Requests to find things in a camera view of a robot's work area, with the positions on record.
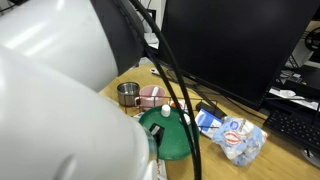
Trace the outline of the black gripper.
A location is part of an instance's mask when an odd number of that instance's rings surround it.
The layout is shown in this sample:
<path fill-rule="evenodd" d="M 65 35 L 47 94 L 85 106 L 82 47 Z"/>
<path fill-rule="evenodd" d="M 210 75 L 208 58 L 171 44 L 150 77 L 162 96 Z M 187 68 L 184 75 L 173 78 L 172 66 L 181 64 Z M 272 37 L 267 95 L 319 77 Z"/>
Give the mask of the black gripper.
<path fill-rule="evenodd" d="M 161 145 L 165 129 L 159 124 L 153 123 L 149 128 L 151 135 L 154 137 L 158 146 Z"/>

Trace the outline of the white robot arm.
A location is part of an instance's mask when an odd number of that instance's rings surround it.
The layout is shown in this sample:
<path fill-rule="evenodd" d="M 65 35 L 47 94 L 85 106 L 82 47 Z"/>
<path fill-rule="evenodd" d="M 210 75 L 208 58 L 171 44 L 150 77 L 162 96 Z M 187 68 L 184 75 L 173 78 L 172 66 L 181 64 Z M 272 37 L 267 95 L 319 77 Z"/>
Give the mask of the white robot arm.
<path fill-rule="evenodd" d="M 151 133 L 101 95 L 137 64 L 129 0 L 23 0 L 0 18 L 0 180 L 157 180 Z"/>

